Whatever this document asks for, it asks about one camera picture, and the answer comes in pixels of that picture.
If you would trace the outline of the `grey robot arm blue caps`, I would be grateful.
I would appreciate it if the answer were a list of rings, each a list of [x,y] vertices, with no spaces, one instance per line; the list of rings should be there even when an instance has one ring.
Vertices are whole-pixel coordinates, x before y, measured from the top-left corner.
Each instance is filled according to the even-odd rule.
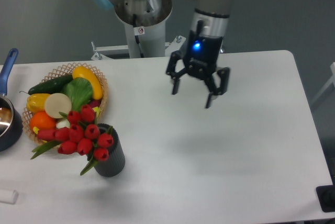
[[[124,24],[131,58],[165,55],[165,23],[172,0],[93,0],[105,10],[113,9]],[[185,43],[171,53],[166,73],[178,92],[180,78],[187,74],[205,83],[207,106],[228,88],[230,69],[217,66],[233,0],[194,0],[191,27]]]

